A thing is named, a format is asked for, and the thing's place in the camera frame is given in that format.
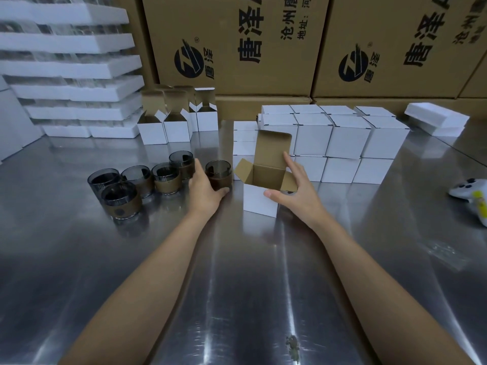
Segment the black logo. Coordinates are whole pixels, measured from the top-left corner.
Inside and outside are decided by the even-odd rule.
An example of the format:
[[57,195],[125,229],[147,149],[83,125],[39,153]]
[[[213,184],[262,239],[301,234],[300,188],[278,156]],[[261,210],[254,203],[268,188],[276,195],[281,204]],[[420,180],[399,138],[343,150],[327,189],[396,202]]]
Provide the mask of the black logo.
[[369,57],[355,45],[355,51],[345,55],[338,66],[338,75],[345,82],[353,82],[362,77],[369,65]]
[[183,46],[174,54],[174,65],[178,72],[186,78],[196,78],[204,70],[203,56],[185,40],[183,40]]

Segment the person's left hand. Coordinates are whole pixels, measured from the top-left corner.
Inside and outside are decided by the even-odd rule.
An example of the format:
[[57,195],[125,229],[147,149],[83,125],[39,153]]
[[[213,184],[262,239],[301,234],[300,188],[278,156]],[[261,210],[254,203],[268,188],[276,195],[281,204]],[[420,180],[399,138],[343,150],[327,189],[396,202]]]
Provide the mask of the person's left hand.
[[198,159],[194,159],[194,167],[195,173],[189,180],[189,213],[210,219],[230,189],[214,191]]

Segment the stainless steel table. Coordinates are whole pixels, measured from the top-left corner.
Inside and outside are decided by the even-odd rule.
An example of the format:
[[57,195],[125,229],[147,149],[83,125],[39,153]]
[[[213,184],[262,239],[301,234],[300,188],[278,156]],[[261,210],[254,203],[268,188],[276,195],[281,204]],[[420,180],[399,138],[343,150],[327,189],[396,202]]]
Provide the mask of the stainless steel table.
[[[231,160],[231,126],[195,133],[204,164]],[[0,363],[56,363],[104,300],[181,219],[186,192],[114,223],[86,183],[155,165],[185,144],[44,137],[0,166]],[[326,207],[477,363],[487,363],[487,229],[446,190],[487,169],[415,130],[384,183],[315,184]],[[204,229],[155,364],[374,363],[326,251],[286,208],[242,211],[234,184]]]

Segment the hand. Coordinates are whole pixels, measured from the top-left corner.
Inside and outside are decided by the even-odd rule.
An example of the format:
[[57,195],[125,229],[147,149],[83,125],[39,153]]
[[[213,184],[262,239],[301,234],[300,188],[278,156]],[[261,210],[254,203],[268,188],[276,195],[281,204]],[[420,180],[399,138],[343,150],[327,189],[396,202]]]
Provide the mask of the hand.
[[189,213],[209,220],[230,189],[225,187],[214,191],[198,159],[194,160],[194,167],[195,173],[189,180]]
[[308,179],[306,172],[301,164],[292,161],[285,152],[284,160],[293,172],[298,184],[298,191],[292,195],[285,195],[280,191],[268,189],[264,191],[264,196],[272,201],[280,203],[289,208],[298,218],[304,221],[308,227],[314,229],[328,215],[321,204],[321,200]]

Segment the yellow sticker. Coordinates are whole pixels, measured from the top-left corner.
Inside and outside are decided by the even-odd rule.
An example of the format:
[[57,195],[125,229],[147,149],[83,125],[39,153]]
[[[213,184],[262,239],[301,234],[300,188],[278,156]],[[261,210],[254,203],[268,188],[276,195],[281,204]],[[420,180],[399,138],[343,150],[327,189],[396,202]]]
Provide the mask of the yellow sticker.
[[482,191],[473,191],[472,196],[480,217],[487,218],[487,203],[485,202],[485,197]]

